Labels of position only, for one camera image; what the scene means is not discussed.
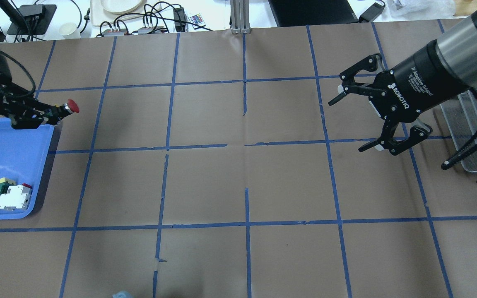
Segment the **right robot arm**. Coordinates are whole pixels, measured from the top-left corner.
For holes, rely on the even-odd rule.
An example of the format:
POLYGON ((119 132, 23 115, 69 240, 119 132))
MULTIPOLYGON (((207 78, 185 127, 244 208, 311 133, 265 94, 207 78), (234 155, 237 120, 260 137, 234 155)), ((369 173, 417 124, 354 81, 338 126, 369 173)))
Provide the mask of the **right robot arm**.
POLYGON ((430 126, 419 115, 477 87, 477 10, 391 69, 369 55, 340 73, 332 106, 350 93, 367 96, 384 121, 381 135, 361 146, 399 155, 426 140, 430 126))

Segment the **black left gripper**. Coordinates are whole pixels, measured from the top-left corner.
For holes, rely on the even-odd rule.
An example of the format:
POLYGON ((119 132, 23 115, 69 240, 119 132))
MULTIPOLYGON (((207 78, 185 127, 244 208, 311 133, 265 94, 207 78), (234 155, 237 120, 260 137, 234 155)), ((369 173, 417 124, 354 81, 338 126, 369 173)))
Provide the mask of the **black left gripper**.
POLYGON ((16 98, 13 93, 0 92, 0 115, 11 121, 15 130, 35 130, 41 125, 58 125, 63 118, 38 118, 36 116, 62 116, 63 108, 57 105, 33 101, 31 96, 16 98))

